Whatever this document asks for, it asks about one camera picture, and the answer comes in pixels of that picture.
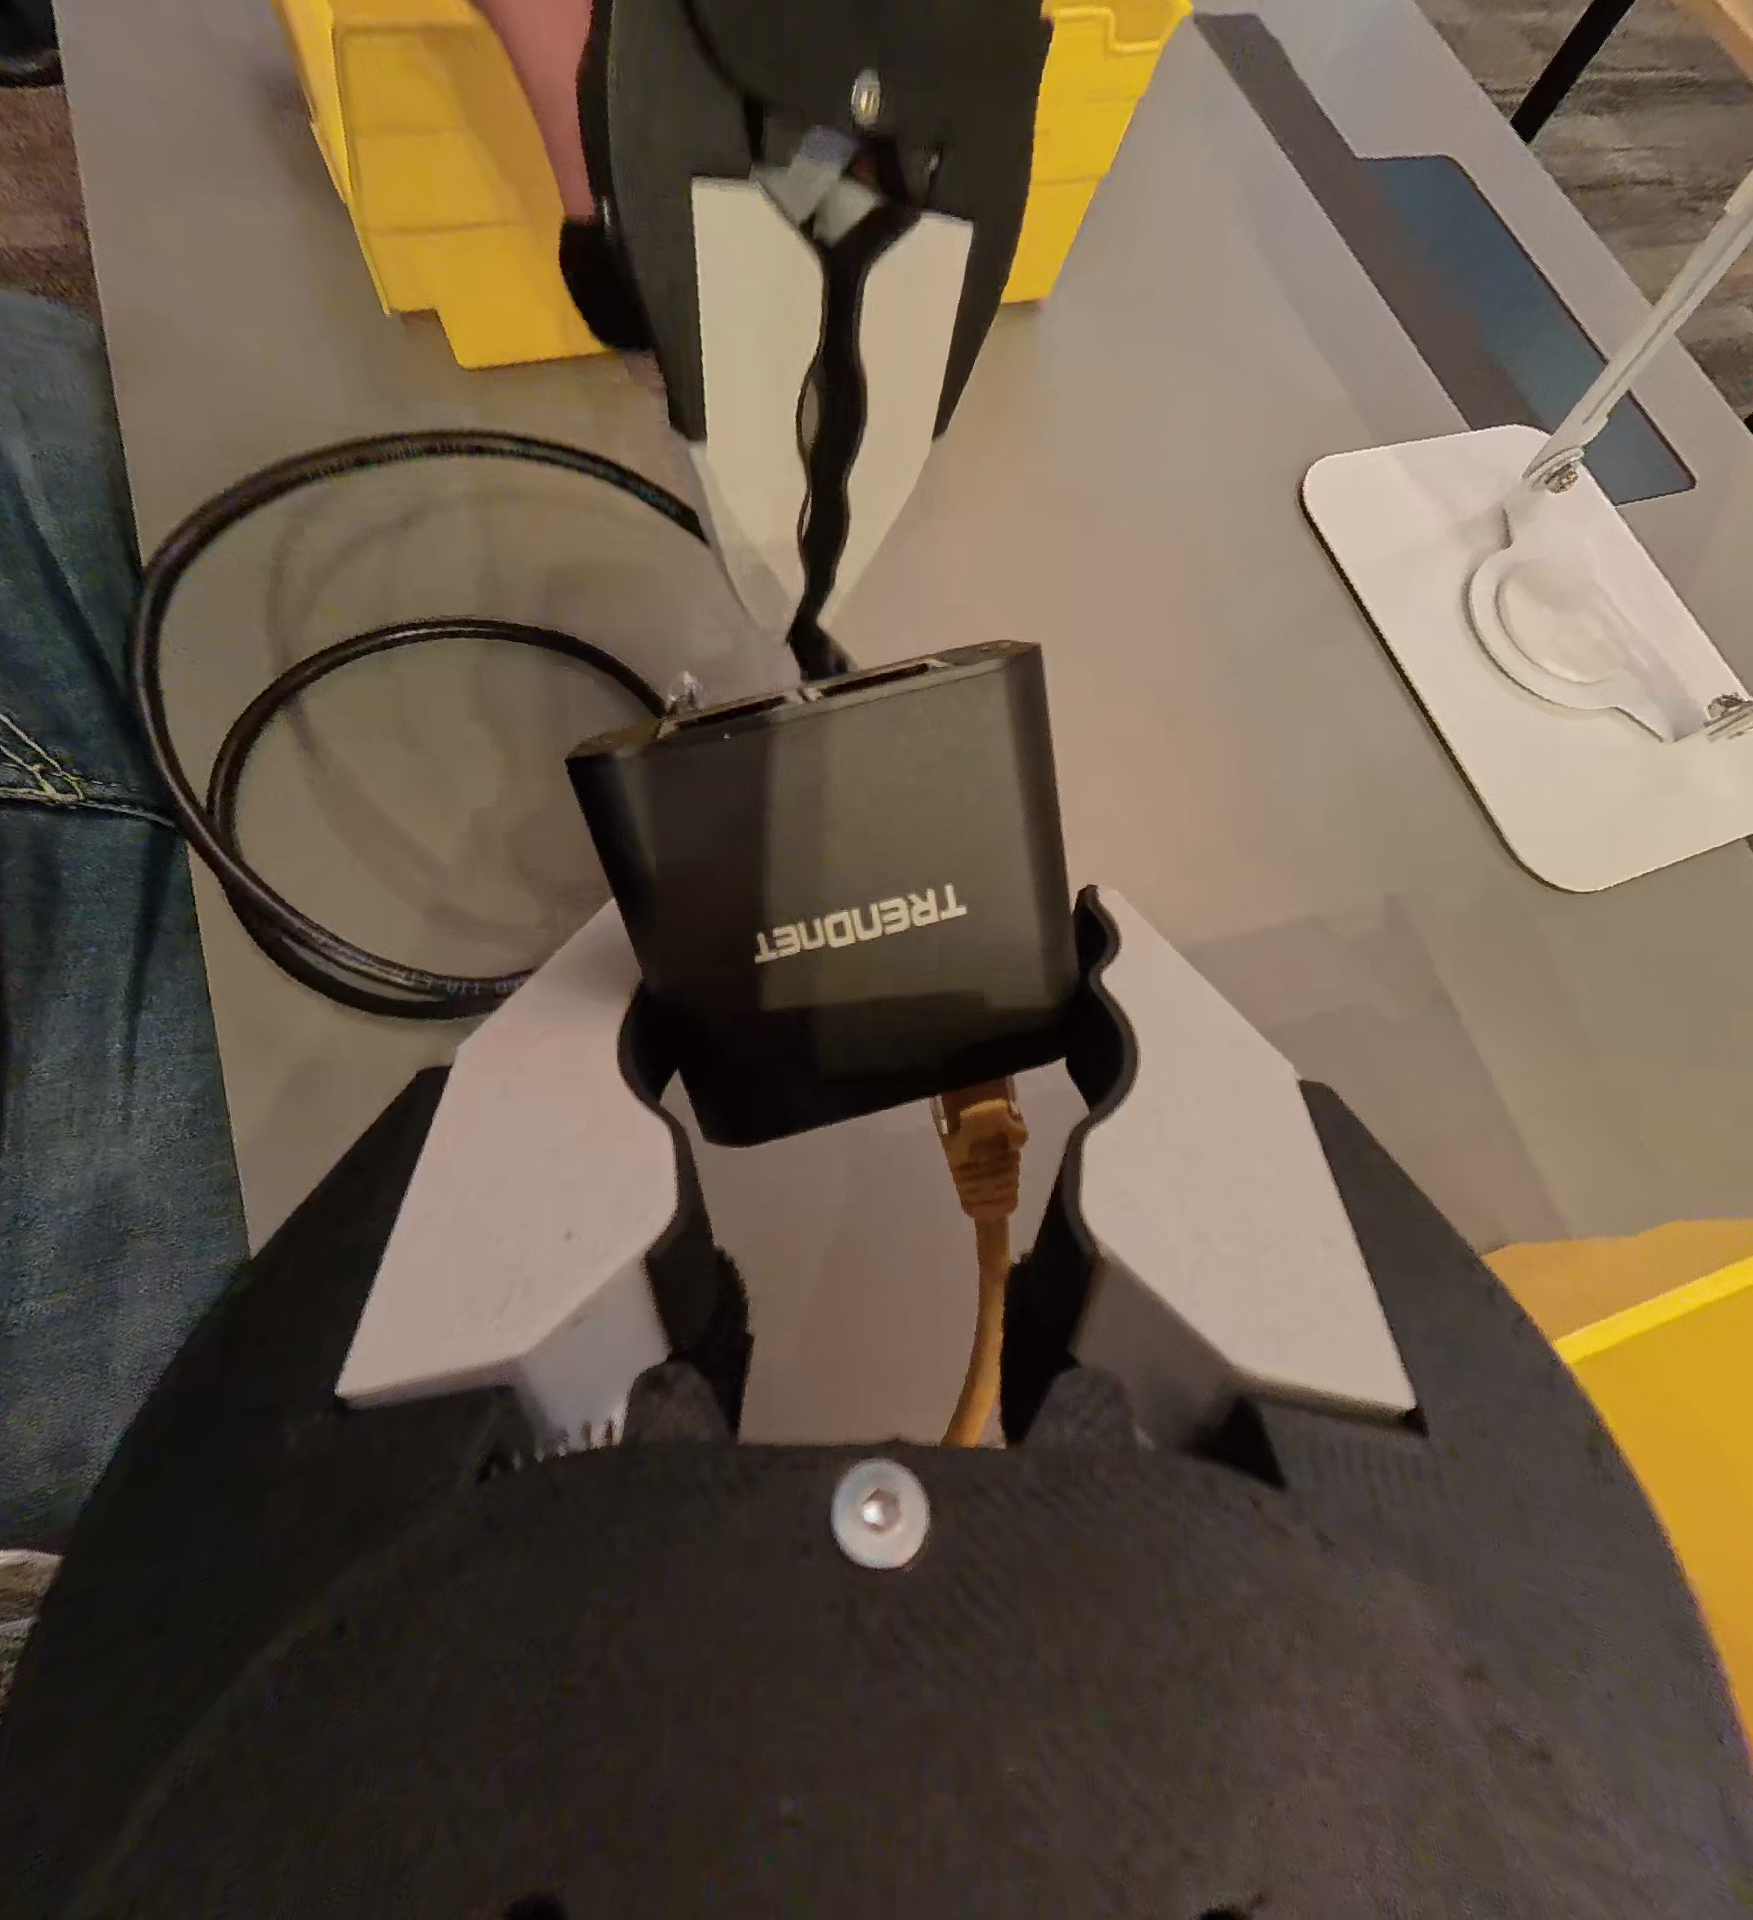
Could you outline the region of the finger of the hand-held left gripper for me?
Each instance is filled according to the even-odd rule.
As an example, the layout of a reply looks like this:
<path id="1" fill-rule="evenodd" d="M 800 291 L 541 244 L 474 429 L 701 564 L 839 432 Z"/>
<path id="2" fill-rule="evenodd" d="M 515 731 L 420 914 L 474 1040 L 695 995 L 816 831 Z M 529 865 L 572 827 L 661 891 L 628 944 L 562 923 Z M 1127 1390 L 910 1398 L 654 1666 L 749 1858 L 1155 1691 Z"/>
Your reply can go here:
<path id="1" fill-rule="evenodd" d="M 808 468 L 798 413 L 820 335 L 820 262 L 754 180 L 694 180 L 701 516 L 745 611 L 790 626 L 804 598 Z"/>
<path id="2" fill-rule="evenodd" d="M 844 663 L 844 603 L 910 502 L 937 436 L 971 227 L 875 207 L 820 252 L 819 356 L 798 403 L 798 663 Z"/>

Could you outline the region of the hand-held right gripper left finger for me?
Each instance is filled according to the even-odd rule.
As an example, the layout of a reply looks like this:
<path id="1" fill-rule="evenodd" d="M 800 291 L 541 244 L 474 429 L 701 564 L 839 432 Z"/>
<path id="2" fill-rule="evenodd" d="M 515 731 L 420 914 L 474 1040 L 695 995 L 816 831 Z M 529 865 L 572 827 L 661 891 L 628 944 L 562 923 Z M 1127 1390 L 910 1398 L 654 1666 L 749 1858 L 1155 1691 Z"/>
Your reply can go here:
<path id="1" fill-rule="evenodd" d="M 714 1311 L 714 1234 L 636 1052 L 614 904 L 455 1052 L 337 1393 L 384 1408 L 504 1387 L 623 1415 Z"/>

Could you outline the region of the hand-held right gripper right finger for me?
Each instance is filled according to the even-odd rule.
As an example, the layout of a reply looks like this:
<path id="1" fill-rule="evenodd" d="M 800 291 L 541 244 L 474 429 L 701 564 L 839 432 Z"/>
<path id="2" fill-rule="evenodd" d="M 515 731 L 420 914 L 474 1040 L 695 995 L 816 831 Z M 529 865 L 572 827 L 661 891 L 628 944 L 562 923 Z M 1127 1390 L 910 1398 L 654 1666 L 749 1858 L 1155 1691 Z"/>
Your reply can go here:
<path id="1" fill-rule="evenodd" d="M 1063 1063 L 1086 1112 L 1008 1279 L 1003 1425 L 1070 1370 L 1135 1429 L 1243 1400 L 1372 1425 L 1415 1392 L 1292 1065 L 1130 899 L 1086 887 Z"/>

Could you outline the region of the yellow plastic bin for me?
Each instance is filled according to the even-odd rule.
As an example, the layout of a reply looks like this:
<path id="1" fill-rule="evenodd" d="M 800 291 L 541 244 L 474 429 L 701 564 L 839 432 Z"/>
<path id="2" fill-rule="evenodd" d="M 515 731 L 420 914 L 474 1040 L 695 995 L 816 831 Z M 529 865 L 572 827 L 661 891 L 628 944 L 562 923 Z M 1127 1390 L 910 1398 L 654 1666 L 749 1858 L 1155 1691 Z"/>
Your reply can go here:
<path id="1" fill-rule="evenodd" d="M 1753 1218 L 1488 1255 L 1655 1507 L 1753 1751 Z"/>
<path id="2" fill-rule="evenodd" d="M 1187 2 L 1045 2 L 1033 176 L 1005 304 L 1045 300 Z"/>
<path id="3" fill-rule="evenodd" d="M 384 311 L 484 372 L 605 354 L 559 267 L 552 163 L 467 2 L 277 2 L 328 180 Z"/>

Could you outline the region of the black network switch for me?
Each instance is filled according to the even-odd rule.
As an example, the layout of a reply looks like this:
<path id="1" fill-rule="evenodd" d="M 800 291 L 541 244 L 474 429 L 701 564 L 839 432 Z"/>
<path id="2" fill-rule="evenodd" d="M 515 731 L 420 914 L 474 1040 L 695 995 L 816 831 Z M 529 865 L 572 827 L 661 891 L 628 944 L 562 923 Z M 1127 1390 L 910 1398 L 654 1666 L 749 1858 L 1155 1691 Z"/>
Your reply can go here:
<path id="1" fill-rule="evenodd" d="M 1037 646 L 600 732 L 567 775 L 707 1141 L 1059 1059 L 1079 960 Z"/>

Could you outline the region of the person's left hand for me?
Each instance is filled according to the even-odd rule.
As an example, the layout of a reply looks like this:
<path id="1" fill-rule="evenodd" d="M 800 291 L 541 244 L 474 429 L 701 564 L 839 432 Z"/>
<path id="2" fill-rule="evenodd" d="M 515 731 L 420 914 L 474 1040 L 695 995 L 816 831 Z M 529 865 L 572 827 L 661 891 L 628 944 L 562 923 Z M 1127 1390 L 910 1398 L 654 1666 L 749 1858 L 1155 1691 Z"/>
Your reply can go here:
<path id="1" fill-rule="evenodd" d="M 585 160 L 579 74 L 590 2 L 482 2 L 522 87 L 552 166 L 567 223 L 590 223 L 595 198 Z"/>

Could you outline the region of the person's blue jeans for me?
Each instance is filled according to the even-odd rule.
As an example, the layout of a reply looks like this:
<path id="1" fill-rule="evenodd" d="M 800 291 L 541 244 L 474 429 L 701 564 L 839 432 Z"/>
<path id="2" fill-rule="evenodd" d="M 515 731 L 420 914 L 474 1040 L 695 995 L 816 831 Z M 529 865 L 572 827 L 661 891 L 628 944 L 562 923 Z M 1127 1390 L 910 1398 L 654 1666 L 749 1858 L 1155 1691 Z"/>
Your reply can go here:
<path id="1" fill-rule="evenodd" d="M 136 586 L 101 340 L 0 291 L 0 1551 L 62 1547 L 245 1259 Z"/>

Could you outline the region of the black metal desk frame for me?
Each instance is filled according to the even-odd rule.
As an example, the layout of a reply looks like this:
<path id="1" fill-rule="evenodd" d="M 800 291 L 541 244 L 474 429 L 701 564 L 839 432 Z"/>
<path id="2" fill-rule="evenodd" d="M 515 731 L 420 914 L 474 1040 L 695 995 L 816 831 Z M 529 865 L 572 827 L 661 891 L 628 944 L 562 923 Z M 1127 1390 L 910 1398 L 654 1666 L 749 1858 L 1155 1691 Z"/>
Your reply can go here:
<path id="1" fill-rule="evenodd" d="M 1581 82 L 1587 66 L 1622 26 L 1632 6 L 1632 2 L 1589 2 L 1584 8 L 1581 17 L 1513 110 L 1511 125 L 1522 143 L 1533 143 L 1536 133 L 1561 110 L 1571 88 Z M 1747 426 L 1753 433 L 1753 413 L 1747 417 Z"/>

